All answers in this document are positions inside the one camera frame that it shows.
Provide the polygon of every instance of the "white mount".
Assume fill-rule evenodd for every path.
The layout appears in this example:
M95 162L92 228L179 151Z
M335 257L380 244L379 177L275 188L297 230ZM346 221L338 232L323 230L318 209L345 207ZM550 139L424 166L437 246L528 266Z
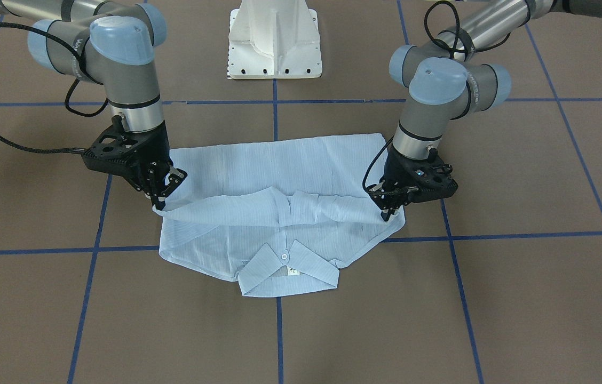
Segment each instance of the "white mount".
M318 13L305 0L242 0L229 38L229 78L322 75Z

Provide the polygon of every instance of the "folded shirt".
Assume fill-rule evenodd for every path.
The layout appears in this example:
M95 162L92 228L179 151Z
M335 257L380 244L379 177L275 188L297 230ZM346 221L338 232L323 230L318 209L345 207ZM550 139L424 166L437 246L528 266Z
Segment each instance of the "folded shirt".
M189 177L166 199L159 255L244 296L335 289L348 267L405 223L362 189L381 134L171 150ZM386 156L368 185L381 177Z

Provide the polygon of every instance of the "light blue joint cap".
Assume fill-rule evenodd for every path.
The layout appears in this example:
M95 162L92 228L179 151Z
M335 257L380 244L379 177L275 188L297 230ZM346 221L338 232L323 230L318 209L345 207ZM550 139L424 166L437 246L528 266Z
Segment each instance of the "light blue joint cap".
M143 66L154 60L149 29L140 19L110 15L90 24L90 41L99 54L129 66Z
M33 28L47 32L53 22L54 20L40 20L33 24ZM35 59L38 64L47 69L54 70L55 72L57 71L52 65L50 56L47 53L47 37L34 34L33 32L28 32L28 39L26 42L28 44L28 51L30 52L30 55L33 56L33 59Z
M502 104L510 96L510 91L512 90L512 78L504 66L499 66L498 64L488 64L488 66L493 68L493 71L496 72L496 79L498 80L496 98L493 100L493 104L491 104L491 108L493 108L496 105Z
M149 22L152 24L152 31L154 31L154 47L164 44L169 33L169 26L166 24L164 15L152 4L144 3L138 5L145 10L147 17L149 17Z
M403 82L403 64L406 62L406 56L413 45L400 46L392 55L389 61L389 75L396 83L408 87L408 84Z
M455 60L424 59L410 83L410 95L426 105L452 102L467 87L467 69Z

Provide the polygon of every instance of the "white base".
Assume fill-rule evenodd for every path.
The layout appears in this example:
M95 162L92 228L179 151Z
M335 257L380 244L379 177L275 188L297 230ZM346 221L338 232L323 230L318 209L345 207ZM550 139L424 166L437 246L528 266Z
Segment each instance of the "white base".
M239 10L230 13L230 30ZM309 10L315 28L318 28L318 13ZM322 75L320 40L313 43L296 44L286 53L275 58L256 49L251 41L230 41L228 78L316 78Z

